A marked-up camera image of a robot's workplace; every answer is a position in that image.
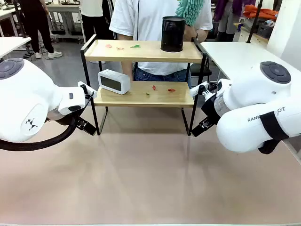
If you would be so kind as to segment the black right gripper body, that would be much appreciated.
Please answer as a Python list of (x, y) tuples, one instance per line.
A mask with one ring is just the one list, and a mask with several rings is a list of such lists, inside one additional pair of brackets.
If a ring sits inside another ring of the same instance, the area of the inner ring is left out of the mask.
[(209, 118), (213, 125), (217, 125), (221, 117), (216, 112), (214, 107), (216, 94), (211, 92), (203, 92), (202, 95), (205, 97), (205, 102), (202, 105), (201, 109), (207, 116), (206, 118)]

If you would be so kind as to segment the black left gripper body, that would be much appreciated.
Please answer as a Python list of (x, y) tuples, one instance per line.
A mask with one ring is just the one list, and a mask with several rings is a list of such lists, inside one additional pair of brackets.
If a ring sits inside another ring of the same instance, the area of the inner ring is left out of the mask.
[(76, 127), (81, 115), (81, 110), (76, 110), (70, 114), (63, 115), (59, 113), (58, 108), (48, 112), (46, 121), (56, 121), (63, 126)]

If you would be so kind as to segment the person's left hand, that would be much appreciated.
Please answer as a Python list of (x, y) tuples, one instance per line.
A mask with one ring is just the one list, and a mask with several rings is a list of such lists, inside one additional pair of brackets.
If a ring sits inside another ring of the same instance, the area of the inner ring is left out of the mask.
[(198, 37), (197, 31), (192, 26), (185, 26), (183, 41), (191, 41)]

